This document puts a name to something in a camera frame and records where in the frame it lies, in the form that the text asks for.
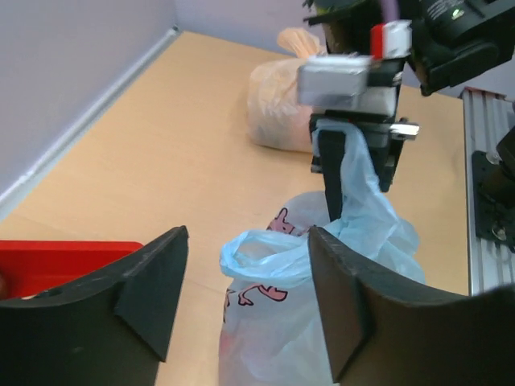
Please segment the red tray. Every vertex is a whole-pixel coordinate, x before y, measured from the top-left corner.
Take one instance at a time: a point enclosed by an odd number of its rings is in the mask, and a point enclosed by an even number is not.
[[[0,240],[0,274],[9,298],[26,297],[76,280],[141,247],[119,241]]]

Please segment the white wall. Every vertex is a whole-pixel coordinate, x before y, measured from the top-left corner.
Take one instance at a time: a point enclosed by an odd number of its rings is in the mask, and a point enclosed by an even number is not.
[[[304,26],[302,19],[308,11],[303,0],[175,0],[179,25],[238,43],[272,51],[280,51],[275,43],[277,34],[285,27]],[[323,36],[320,29],[315,33]],[[411,70],[406,71],[405,84],[418,87]],[[467,83],[477,88],[499,92],[515,99],[515,60],[483,74]],[[443,90],[457,97],[463,86]]]
[[[0,204],[174,24],[173,0],[0,0]]]

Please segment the plastic bag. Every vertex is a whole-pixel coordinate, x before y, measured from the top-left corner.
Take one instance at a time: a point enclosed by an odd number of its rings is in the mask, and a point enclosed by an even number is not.
[[[306,59],[323,53],[319,39],[302,28],[287,28],[278,45],[299,59],[276,60],[250,74],[248,133],[261,146],[311,152],[309,120],[312,108],[297,104],[297,71]]]
[[[424,282],[413,259],[417,233],[380,192],[363,134],[350,124],[344,129],[339,220],[328,224],[323,192],[306,193],[286,203],[270,230],[243,232],[221,250],[221,270],[234,280],[225,297],[220,386],[332,384],[311,279],[306,235],[311,225],[324,226],[367,258]]]

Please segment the beige table surface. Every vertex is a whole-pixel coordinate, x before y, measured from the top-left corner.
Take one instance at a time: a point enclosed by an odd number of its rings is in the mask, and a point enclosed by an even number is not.
[[[3,239],[136,240],[185,224],[187,274],[158,386],[216,384],[223,243],[263,228],[281,205],[321,190],[311,158],[245,136],[249,73],[278,54],[184,33],[3,222]],[[404,88],[422,126],[389,197],[417,228],[430,285],[468,291],[461,101]]]

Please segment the white baseboard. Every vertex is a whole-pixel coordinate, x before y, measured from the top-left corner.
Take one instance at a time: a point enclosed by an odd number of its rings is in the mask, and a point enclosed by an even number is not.
[[[174,27],[89,108],[39,158],[25,174],[0,195],[0,221],[4,220],[52,170],[56,163],[86,134],[117,98],[141,75],[145,69],[180,35]]]

